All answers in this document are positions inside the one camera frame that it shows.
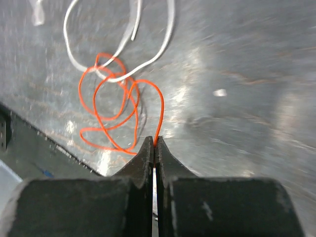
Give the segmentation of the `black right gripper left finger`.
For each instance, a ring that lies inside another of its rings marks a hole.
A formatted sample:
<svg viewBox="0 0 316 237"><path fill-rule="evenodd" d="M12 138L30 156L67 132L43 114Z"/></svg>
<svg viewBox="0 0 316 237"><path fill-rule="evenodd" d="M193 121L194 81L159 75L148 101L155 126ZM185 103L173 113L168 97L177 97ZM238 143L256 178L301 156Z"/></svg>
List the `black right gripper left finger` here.
<svg viewBox="0 0 316 237"><path fill-rule="evenodd" d="M110 177L23 181L0 216L3 237L150 237L154 143Z"/></svg>

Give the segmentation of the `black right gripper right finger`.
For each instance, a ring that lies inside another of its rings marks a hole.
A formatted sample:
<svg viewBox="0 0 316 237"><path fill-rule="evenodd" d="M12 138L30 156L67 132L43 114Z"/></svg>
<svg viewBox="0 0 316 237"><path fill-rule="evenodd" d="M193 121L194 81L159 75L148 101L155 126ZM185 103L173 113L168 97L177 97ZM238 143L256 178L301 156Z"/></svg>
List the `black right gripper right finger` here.
<svg viewBox="0 0 316 237"><path fill-rule="evenodd" d="M169 150L154 149L161 237L301 237L283 185L267 177L199 177Z"/></svg>

